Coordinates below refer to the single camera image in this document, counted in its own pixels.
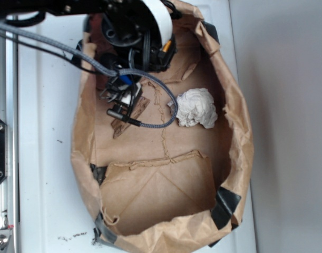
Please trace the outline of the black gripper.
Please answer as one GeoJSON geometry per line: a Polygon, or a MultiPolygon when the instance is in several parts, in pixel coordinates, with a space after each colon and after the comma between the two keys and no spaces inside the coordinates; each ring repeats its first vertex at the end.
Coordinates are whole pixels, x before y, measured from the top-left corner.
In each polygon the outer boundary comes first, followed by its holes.
{"type": "Polygon", "coordinates": [[[99,40],[99,61],[115,76],[164,72],[176,51],[173,34],[104,34],[99,40]]]}

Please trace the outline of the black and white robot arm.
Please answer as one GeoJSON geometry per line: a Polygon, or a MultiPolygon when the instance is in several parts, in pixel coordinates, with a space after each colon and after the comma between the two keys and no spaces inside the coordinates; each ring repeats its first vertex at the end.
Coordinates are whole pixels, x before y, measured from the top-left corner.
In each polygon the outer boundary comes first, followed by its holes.
{"type": "Polygon", "coordinates": [[[101,14],[105,39],[131,68],[166,71],[176,53],[175,19],[182,13],[171,1],[0,1],[0,20],[15,27],[54,16],[101,14]]]}

